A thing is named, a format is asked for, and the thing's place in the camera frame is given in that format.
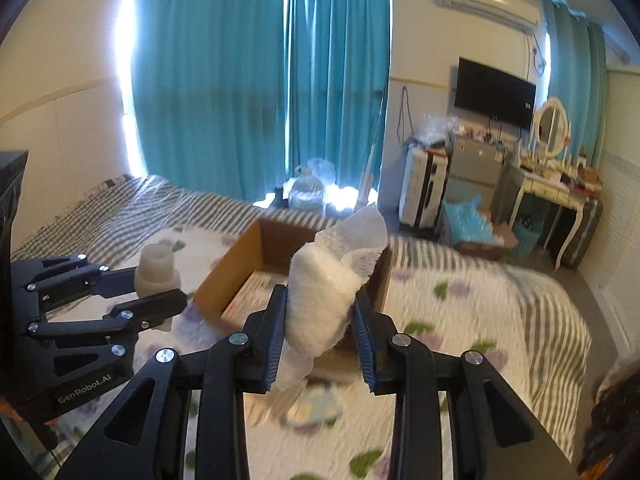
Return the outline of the teal waste basket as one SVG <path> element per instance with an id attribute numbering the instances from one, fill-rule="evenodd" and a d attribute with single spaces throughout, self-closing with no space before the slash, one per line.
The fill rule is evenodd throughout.
<path id="1" fill-rule="evenodd" d="M 518 239 L 518 244 L 512 249 L 514 258 L 527 257 L 536 247 L 541 237 L 544 224 L 541 221 L 524 222 L 518 220 L 514 223 L 513 233 Z"/>

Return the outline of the clear water jug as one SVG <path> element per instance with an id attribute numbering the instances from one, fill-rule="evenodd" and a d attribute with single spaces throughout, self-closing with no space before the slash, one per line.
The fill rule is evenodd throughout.
<path id="1" fill-rule="evenodd" d="M 324 214 L 324 184 L 307 166 L 295 169 L 296 179 L 288 192 L 288 209 Z"/>

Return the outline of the white oval vanity mirror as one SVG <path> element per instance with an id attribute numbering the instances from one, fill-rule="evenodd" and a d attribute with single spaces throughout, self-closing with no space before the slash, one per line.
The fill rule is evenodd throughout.
<path id="1" fill-rule="evenodd" d="M 570 146 L 570 121 L 559 98 L 549 98 L 532 122 L 536 152 L 545 159 L 558 157 Z"/>

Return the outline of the black wall television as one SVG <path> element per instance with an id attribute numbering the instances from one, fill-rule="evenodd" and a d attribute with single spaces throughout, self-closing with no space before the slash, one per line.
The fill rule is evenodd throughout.
<path id="1" fill-rule="evenodd" d="M 467 58 L 459 58 L 454 106 L 506 124 L 528 129 L 536 86 Z"/>

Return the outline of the cream sock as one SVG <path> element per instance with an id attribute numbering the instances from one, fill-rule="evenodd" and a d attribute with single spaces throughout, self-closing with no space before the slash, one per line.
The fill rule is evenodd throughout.
<path id="1" fill-rule="evenodd" d="M 142 299 L 160 292 L 181 287 L 174 253 L 163 244 L 149 244 L 142 248 L 134 272 L 134 291 Z"/>

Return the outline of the light blue tissue pack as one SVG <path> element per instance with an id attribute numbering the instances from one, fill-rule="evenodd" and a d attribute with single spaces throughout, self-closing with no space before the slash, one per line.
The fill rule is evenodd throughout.
<path id="1" fill-rule="evenodd" d="M 303 390 L 285 413 L 284 420 L 290 427 L 303 428 L 335 422 L 342 414 L 337 388 L 316 382 Z"/>

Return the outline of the white sock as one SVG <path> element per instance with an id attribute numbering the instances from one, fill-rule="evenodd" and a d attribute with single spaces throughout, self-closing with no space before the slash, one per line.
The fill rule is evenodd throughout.
<path id="1" fill-rule="evenodd" d="M 308 376 L 314 360 L 344 338 L 356 293 L 369 281 L 387 243 L 385 220 L 370 205 L 318 232 L 294 254 L 278 389 L 288 390 Z"/>

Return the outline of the teal window curtain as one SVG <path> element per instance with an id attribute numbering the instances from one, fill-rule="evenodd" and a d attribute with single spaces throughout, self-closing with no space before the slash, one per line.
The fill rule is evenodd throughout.
<path id="1" fill-rule="evenodd" d="M 322 158 L 381 171 L 392 0 L 134 0 L 145 168 L 248 202 Z"/>

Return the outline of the white floral quilt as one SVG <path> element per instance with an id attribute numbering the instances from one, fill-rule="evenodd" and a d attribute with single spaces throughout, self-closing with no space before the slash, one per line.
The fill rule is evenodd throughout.
<path id="1" fill-rule="evenodd" d="M 570 479 L 529 408 L 506 284 L 392 274 L 385 234 L 255 220 L 163 230 L 138 295 L 178 275 L 188 304 L 129 352 L 117 396 L 75 390 L 62 479 Z"/>

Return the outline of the white dressing table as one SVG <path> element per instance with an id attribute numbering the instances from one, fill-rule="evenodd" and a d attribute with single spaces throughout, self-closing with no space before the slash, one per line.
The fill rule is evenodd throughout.
<path id="1" fill-rule="evenodd" d="M 577 269 L 603 214 L 600 198 L 574 183 L 538 176 L 509 162 L 503 168 L 494 215 L 514 223 L 541 221 L 544 229 L 537 244 L 551 250 L 555 267 Z"/>

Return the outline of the white louvred wardrobe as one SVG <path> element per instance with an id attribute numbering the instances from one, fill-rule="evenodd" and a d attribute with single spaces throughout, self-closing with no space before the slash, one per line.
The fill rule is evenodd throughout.
<path id="1" fill-rule="evenodd" d="M 608 68 L 597 166 L 603 214 L 579 266 L 617 353 L 639 347 L 639 67 Z"/>

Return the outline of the white suitcase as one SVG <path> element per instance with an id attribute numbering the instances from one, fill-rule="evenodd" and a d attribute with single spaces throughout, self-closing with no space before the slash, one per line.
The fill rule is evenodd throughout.
<path id="1" fill-rule="evenodd" d="M 447 179 L 445 150 L 410 148 L 399 201 L 399 221 L 413 229 L 434 228 Z"/>

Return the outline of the white air conditioner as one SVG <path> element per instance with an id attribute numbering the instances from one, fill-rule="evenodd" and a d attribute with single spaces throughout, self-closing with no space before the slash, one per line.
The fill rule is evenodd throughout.
<path id="1" fill-rule="evenodd" d="M 534 34 L 541 23 L 541 10 L 535 0 L 442 0 L 442 3 L 529 34 Z"/>

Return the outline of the teal right curtain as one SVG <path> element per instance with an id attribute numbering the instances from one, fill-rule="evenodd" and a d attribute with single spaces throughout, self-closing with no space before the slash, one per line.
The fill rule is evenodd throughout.
<path id="1" fill-rule="evenodd" d="M 564 0 L 542 0 L 550 39 L 548 96 L 559 99 L 572 125 L 568 152 L 598 162 L 602 144 L 608 74 L 602 27 Z"/>

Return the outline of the grey mini fridge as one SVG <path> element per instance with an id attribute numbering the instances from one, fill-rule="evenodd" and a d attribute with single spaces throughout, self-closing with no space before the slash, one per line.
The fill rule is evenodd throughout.
<path id="1" fill-rule="evenodd" d="M 489 209 L 500 181 L 503 157 L 504 151 L 494 144 L 455 136 L 445 190 L 446 202 L 468 202 L 480 196 L 480 208 Z"/>

